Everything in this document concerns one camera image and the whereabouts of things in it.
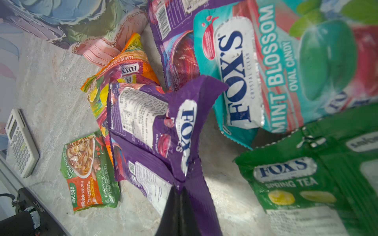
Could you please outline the purple Fox's candy packet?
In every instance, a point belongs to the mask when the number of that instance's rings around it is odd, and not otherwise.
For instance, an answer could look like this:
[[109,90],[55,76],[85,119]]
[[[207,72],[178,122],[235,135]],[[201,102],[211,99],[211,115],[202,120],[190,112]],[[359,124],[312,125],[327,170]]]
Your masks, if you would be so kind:
[[203,176],[199,138],[223,82],[201,75],[176,92],[145,84],[110,85],[107,119],[116,177],[140,189],[163,214],[169,192],[185,187],[202,236],[222,234]]

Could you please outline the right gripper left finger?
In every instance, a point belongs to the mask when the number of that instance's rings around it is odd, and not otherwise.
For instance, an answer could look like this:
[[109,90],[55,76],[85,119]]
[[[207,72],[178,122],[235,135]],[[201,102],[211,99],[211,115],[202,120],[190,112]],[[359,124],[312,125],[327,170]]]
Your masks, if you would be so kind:
[[172,187],[165,205],[156,236],[180,236],[180,194]]

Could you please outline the floral paper gift bag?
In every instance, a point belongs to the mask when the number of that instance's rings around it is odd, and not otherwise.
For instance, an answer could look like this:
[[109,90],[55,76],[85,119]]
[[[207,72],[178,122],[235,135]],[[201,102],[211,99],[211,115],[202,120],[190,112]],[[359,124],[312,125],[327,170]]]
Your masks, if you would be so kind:
[[148,23],[147,1],[1,1],[1,20],[104,67]]

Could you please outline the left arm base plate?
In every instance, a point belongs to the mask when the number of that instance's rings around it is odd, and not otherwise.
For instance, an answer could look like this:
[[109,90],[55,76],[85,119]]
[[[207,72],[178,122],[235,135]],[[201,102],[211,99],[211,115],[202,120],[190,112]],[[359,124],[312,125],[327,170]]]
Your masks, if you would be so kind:
[[69,236],[47,208],[27,188],[18,190],[16,213],[28,212],[33,221],[36,236]]

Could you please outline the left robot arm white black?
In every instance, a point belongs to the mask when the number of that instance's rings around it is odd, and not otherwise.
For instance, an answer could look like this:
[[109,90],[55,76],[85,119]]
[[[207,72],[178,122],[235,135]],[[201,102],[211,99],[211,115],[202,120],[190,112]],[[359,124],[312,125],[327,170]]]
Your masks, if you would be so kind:
[[34,207],[28,207],[1,221],[1,236],[39,236],[40,215]]

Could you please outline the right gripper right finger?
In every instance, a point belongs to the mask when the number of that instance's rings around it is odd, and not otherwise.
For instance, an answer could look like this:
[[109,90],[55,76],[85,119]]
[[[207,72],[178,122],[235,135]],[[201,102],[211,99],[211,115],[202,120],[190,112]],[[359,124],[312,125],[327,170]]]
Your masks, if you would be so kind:
[[183,188],[183,236],[201,236],[187,189]]

